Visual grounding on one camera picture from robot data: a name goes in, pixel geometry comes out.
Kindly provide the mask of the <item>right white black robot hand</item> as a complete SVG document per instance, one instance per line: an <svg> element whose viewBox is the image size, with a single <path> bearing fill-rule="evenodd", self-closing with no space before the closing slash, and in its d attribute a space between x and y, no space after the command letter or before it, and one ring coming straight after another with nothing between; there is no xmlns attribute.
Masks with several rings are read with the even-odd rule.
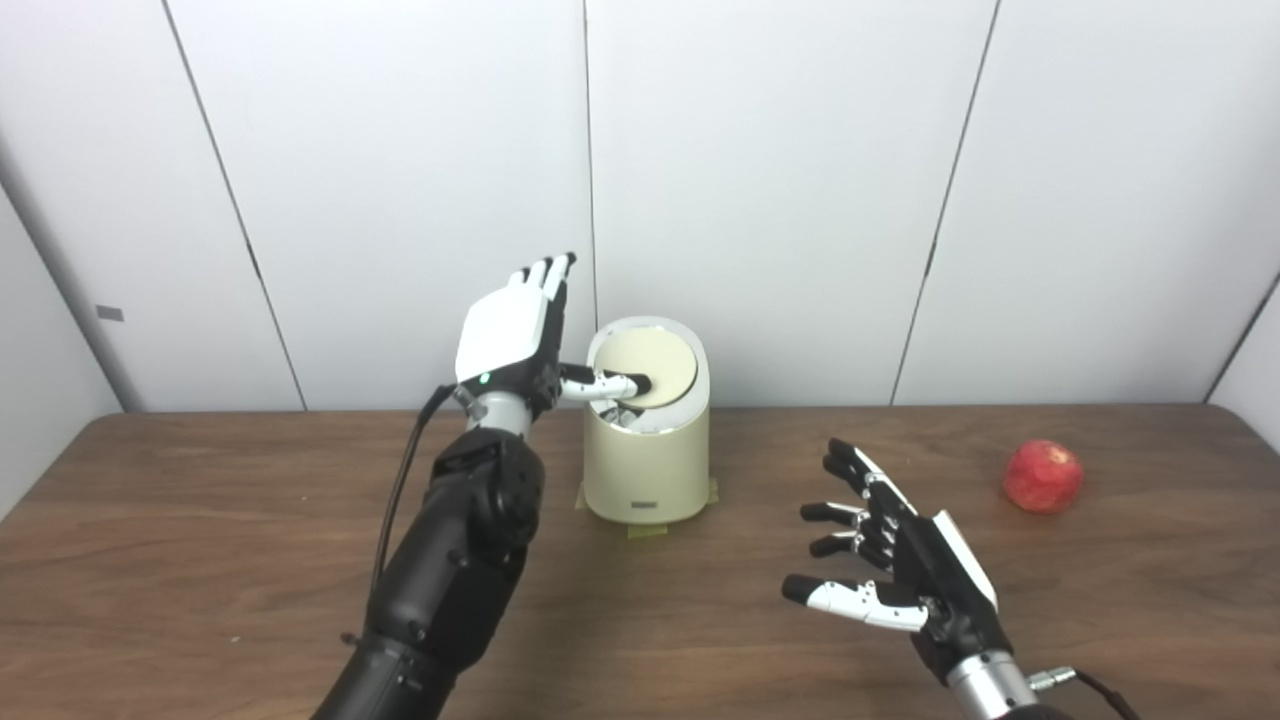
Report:
<svg viewBox="0 0 1280 720"><path fill-rule="evenodd" d="M786 600L870 626L906 632L940 682L970 657L1012 655L995 587L948 512L918 512L887 473L861 448L842 439L829 441L823 468L844 480L863 503L804 503L804 521L840 527L813 541L810 555L856 555L886 579L788 574L781 585Z"/></svg>

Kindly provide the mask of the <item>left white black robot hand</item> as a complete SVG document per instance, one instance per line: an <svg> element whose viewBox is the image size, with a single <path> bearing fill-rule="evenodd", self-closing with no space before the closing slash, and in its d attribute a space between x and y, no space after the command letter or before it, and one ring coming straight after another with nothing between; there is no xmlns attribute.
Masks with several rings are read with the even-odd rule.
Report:
<svg viewBox="0 0 1280 720"><path fill-rule="evenodd" d="M454 391L471 427L526 436L562 398L623 400L652 391L652 379L643 373L561 360L567 279L575 263L573 252L544 258L468 309L454 359Z"/></svg>

